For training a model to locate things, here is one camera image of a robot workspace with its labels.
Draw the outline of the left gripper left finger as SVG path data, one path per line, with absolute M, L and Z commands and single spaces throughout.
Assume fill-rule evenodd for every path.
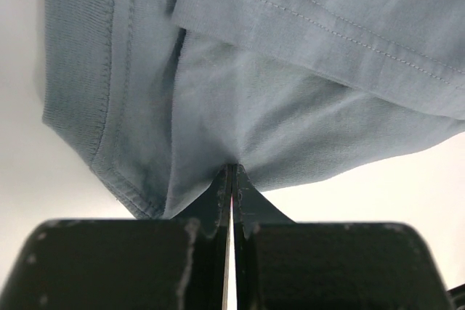
M 29 235 L 3 309 L 225 309 L 232 169 L 172 219 L 56 219 Z

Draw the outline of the grey t shirt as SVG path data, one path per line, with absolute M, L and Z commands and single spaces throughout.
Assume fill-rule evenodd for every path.
M 138 218 L 464 131 L 464 0 L 44 0 L 44 122 Z

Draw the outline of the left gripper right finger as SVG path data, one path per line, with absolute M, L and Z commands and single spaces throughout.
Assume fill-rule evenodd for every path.
M 239 309 L 452 309 L 425 241 L 397 222 L 296 223 L 232 167 Z

